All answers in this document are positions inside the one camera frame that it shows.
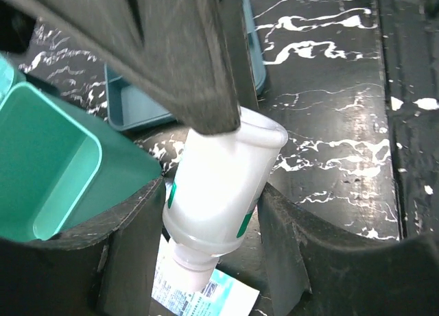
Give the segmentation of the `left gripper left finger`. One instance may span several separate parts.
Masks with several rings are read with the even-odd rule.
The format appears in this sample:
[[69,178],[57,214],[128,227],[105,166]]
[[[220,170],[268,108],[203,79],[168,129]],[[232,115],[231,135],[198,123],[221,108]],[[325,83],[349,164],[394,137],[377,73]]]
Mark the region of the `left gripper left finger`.
[[48,241],[1,241],[2,315],[146,315],[166,188],[134,195]]

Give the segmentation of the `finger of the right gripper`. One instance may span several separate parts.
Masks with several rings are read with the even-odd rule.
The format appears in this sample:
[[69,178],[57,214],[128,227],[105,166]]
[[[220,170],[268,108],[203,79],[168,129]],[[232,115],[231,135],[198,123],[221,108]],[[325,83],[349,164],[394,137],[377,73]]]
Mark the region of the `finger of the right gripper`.
[[180,122],[234,132],[256,108],[243,0],[3,0],[68,32]]

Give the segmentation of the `blue cotton swab packet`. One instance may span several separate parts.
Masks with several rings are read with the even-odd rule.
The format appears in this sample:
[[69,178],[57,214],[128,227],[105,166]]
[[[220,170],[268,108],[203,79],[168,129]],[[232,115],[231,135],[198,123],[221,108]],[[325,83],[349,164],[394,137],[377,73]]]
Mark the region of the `blue cotton swab packet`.
[[259,291],[215,269],[209,283],[198,292],[186,292],[165,279],[163,261],[167,254],[165,237],[161,237],[152,299],[175,315],[249,315]]

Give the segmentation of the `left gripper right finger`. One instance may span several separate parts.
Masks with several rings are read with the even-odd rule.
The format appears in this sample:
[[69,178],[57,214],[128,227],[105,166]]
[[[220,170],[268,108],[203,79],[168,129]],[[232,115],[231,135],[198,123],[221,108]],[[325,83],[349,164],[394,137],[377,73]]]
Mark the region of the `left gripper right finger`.
[[267,184],[258,202],[275,315],[437,315],[438,239],[353,234]]

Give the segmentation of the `white plastic medicine bottle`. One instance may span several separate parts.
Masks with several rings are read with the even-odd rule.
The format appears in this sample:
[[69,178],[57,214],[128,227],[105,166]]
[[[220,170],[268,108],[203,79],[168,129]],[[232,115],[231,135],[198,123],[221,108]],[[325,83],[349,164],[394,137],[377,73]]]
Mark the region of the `white plastic medicine bottle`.
[[276,121],[241,109],[238,130],[207,136],[190,129],[163,209],[170,235],[164,274],[175,287],[201,291],[220,256],[235,251],[287,130]]

